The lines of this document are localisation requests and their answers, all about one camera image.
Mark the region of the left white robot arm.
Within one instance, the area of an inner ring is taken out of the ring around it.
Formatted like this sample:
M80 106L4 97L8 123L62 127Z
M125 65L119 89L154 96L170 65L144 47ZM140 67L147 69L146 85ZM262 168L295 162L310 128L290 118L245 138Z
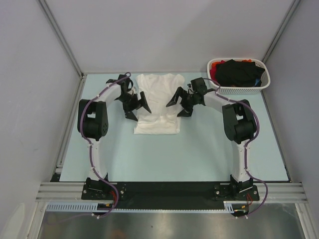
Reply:
M88 183L93 184L93 194L99 199L109 196L110 190L117 189L108 181L108 172L100 157L101 139L109 129L107 106L120 101L126 119L138 121L134 111L140 108L151 113L144 92L136 93L131 73L120 74L117 79L109 79L104 89L93 99L81 99L78 105L77 129L87 141L89 149L90 171Z

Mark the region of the white daisy print t-shirt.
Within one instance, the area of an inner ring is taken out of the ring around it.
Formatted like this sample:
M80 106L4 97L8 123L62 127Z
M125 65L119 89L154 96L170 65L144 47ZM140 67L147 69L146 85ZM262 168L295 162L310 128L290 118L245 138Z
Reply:
M151 113L144 108L137 110L138 122L134 134L178 134L180 132L180 105L166 107L185 79L177 74L140 74L136 77L139 92L144 92Z

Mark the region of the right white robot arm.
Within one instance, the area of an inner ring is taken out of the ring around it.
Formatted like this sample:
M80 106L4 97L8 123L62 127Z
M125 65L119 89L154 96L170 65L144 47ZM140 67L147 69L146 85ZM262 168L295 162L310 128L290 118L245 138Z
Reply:
M225 135L232 143L233 170L225 196L243 199L253 189L253 176L249 172L249 144L259 134L260 124L247 100L236 101L219 94L219 88L208 88L209 78L191 80L189 91L178 87L166 107L180 104L178 117L190 117L195 105L213 108L222 114Z

